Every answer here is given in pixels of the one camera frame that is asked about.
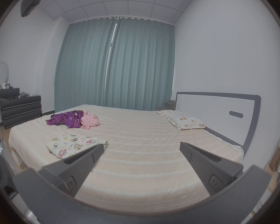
pink clothing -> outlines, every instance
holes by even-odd
[[[83,117],[80,120],[83,129],[89,129],[90,127],[95,127],[101,123],[98,121],[98,118],[91,114],[89,111],[86,111]]]

curtain gap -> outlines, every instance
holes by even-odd
[[[115,30],[116,30],[116,27],[117,27],[118,20],[119,20],[119,17],[117,17],[116,23],[114,25],[113,34],[112,34],[111,43],[110,43],[110,48],[109,48],[109,53],[108,53],[106,73],[105,73],[105,83],[104,83],[103,106],[105,106],[105,92],[106,92],[106,81],[107,81],[107,74],[108,74],[109,58],[110,58],[110,54],[111,54],[112,42],[113,42],[113,39],[114,39],[114,34],[115,34]]]

ceiling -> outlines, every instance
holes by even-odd
[[[137,16],[175,24],[192,0],[41,0],[38,7],[69,23],[99,16]]]

mattress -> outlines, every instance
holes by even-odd
[[[76,199],[87,204],[133,213],[164,212],[197,203],[209,196],[191,165],[179,151],[188,142],[235,162],[243,152],[203,129],[181,130],[156,111],[126,110],[81,105],[69,110],[89,110],[101,125],[70,129],[49,126],[43,116],[13,127],[9,144],[28,167],[60,160],[46,144],[64,134],[96,136],[108,147],[86,178]]]

pillow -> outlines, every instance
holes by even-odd
[[[104,144],[104,149],[106,149],[108,141],[98,137],[82,137],[66,134],[52,139],[46,144],[46,147],[50,153],[56,155],[58,158],[64,159],[96,144]]]
[[[204,129],[205,124],[197,117],[189,116],[182,111],[177,110],[161,110],[158,111],[161,116],[167,119],[171,124],[181,129]]]

